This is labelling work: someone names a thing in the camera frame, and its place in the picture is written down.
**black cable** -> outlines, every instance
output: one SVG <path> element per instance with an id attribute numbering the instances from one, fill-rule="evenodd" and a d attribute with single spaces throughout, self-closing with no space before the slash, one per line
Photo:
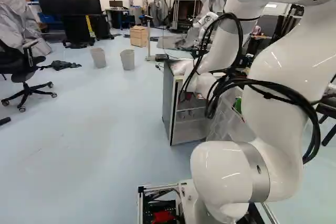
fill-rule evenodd
<path id="1" fill-rule="evenodd" d="M 179 102 L 184 102 L 185 99 L 181 100 L 181 95 L 182 95 L 182 92 L 187 90 L 188 88 L 188 85 L 192 79 L 192 77 L 194 76 L 194 74 L 197 72 L 197 69 L 199 67 L 199 65 L 201 64 L 201 61 L 203 59 L 203 56 L 205 55 L 206 53 L 206 48 L 210 42 L 210 37 L 211 37 L 211 33 L 214 29 L 214 26 L 217 22 L 219 22 L 220 20 L 222 19 L 232 19 L 234 20 L 236 26 L 237 26 L 237 30 L 238 30 L 238 39 L 239 39 L 239 45 L 238 45 L 238 52 L 237 52 L 237 56 L 236 56 L 236 59 L 234 61 L 234 63 L 232 64 L 232 70 L 229 71 L 228 75 L 230 76 L 232 74 L 232 72 L 234 71 L 234 67 L 236 65 L 238 65 L 239 61 L 240 61 L 240 55 L 242 54 L 241 51 L 242 51 L 242 47 L 243 47 L 243 28 L 241 27 L 241 23 L 240 23 L 240 20 L 239 18 L 233 14 L 233 13 L 224 13 L 223 15 L 219 16 L 216 20 L 214 20 L 206 29 L 205 29 L 205 33 L 202 37 L 202 41 L 201 41 L 201 48 L 200 48 L 200 53 L 199 53 L 199 57 L 197 59 L 197 62 L 196 64 L 194 65 L 194 68 L 193 70 L 191 71 L 191 73 L 189 74 L 189 76 L 187 77 L 187 79 L 185 80 L 184 84 L 182 85 L 182 88 L 180 90 L 180 93 L 178 95 L 178 100 Z"/>
<path id="2" fill-rule="evenodd" d="M 224 82 L 223 80 L 219 81 L 217 87 L 213 91 L 213 97 L 209 100 L 209 94 L 207 96 L 206 116 L 208 118 L 213 118 L 217 105 L 218 105 L 219 98 L 222 93 L 224 93 L 228 89 L 231 89 L 237 86 L 245 86 L 245 85 L 248 85 L 249 87 L 252 87 L 253 85 L 258 85 L 258 86 L 262 86 L 268 89 L 272 89 L 286 96 L 288 99 L 278 97 L 269 92 L 265 92 L 256 87 L 253 87 L 253 90 L 262 94 L 265 99 L 275 99 L 281 102 L 287 102 L 289 104 L 294 104 L 303 110 L 303 112 L 312 121 L 313 132 L 312 132 L 311 142 L 307 148 L 307 151 L 303 155 L 302 160 L 304 164 L 312 160 L 317 155 L 319 148 L 320 148 L 320 144 L 321 144 L 321 132 L 320 132 L 320 127 L 318 123 L 317 113 L 315 109 L 313 108 L 313 106 L 311 105 L 311 103 L 302 94 L 300 94 L 299 92 L 287 86 L 283 86 L 278 83 L 273 83 L 273 82 L 268 82 L 268 81 L 258 81 L 258 80 L 252 80 L 252 79 L 230 79 Z"/>

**black cloth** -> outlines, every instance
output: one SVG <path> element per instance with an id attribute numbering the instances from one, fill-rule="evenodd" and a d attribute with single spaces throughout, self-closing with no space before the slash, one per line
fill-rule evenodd
<path id="1" fill-rule="evenodd" d="M 61 61 L 61 60 L 54 60 L 50 65 L 40 67 L 40 70 L 45 68 L 54 68 L 56 71 L 66 69 L 66 68 L 79 68 L 81 64 Z"/>

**red object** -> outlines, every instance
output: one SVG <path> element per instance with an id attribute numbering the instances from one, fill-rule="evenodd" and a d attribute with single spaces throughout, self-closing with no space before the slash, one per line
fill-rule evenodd
<path id="1" fill-rule="evenodd" d="M 175 217 L 172 216 L 171 213 L 168 211 L 155 212 L 154 220 L 152 224 L 165 223 L 167 221 L 174 220 L 174 219 Z"/>
<path id="2" fill-rule="evenodd" d="M 188 92 L 185 94 L 185 99 L 190 101 L 191 97 L 193 97 L 193 93 L 192 92 Z"/>

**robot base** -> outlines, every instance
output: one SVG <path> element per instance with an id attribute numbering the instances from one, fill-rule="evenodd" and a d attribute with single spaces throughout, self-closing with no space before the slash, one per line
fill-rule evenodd
<path id="1" fill-rule="evenodd" d="M 167 202 L 167 205 L 157 205 L 157 199 L 161 202 Z M 267 216 L 271 223 L 278 223 L 273 218 L 272 212 L 263 204 Z M 198 193 L 195 189 L 192 179 L 184 180 L 178 184 L 148 187 L 139 186 L 138 189 L 138 224 L 152 223 L 153 216 L 156 211 L 169 211 L 176 216 L 175 220 L 170 223 L 178 224 L 221 224 L 214 217 L 212 217 L 206 210 L 204 203 L 198 198 Z M 256 205 L 251 203 L 246 215 L 237 222 L 237 224 L 265 224 Z"/>

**green object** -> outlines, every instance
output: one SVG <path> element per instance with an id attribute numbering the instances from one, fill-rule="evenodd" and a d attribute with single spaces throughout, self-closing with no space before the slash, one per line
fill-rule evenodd
<path id="1" fill-rule="evenodd" d="M 236 111 L 241 114 L 241 107 L 242 107 L 242 98 L 241 97 L 238 97 L 237 100 L 236 100 L 236 103 L 235 103 L 235 109 Z"/>

